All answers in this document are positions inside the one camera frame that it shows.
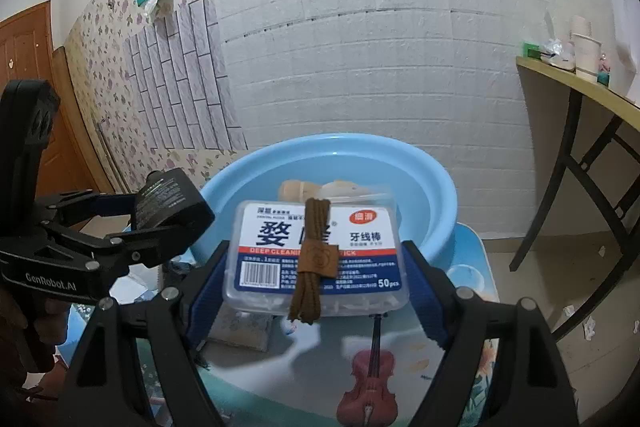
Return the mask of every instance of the blue plastic basin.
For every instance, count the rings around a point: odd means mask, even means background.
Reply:
[[[456,188],[447,171],[427,153],[382,136],[318,134],[257,150],[210,179],[202,195],[216,220],[191,247],[196,260],[205,262],[220,241],[230,239],[239,203],[277,201],[280,184],[290,179],[386,185],[401,216],[400,239],[412,239],[430,263],[438,258],[456,223]]]

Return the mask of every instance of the violin figurine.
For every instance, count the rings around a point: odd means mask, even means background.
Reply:
[[[371,349],[357,352],[351,362],[356,384],[353,390],[344,393],[335,413],[344,427],[388,427],[398,417],[396,395],[386,387],[396,360],[391,351],[380,349],[382,317],[373,315]]]

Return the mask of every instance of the paper cup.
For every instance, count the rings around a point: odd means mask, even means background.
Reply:
[[[579,15],[574,15],[571,17],[571,30],[570,30],[570,38],[573,34],[578,35],[586,35],[587,37],[591,37],[591,22],[585,19],[584,17],[580,17]]]
[[[602,44],[587,35],[574,33],[575,74],[589,82],[597,82]]]

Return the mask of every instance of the floral wallpaper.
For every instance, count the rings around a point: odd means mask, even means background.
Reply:
[[[108,1],[91,0],[66,38],[65,49],[84,123],[111,183],[118,187],[100,132],[128,189],[142,187],[151,170],[174,167],[182,168],[202,187],[246,152],[149,146],[126,77],[122,49],[125,38],[139,33],[155,17],[171,14],[180,4],[194,0],[159,0],[152,17],[146,16],[135,0],[113,0],[113,9]]]

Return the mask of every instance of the blue tablecloth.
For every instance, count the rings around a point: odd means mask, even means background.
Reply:
[[[497,300],[486,253],[476,233],[457,224],[438,267],[462,266],[481,282],[484,299]],[[70,362],[91,309],[74,307],[68,341],[60,352]],[[398,417],[393,426],[409,423],[428,390],[442,351],[424,336],[411,306],[391,312],[382,324],[382,349],[395,357],[389,391],[396,395]],[[200,368],[205,388],[223,417],[234,427],[338,427],[335,413],[346,391],[353,387],[353,353],[370,344],[368,317],[330,317],[313,326],[291,327],[284,317],[274,321],[266,353],[210,343],[204,350],[207,367]],[[487,341],[469,404],[460,423],[475,425],[486,400],[495,361],[496,341]],[[150,396],[161,396],[150,348],[139,342],[143,376]]]

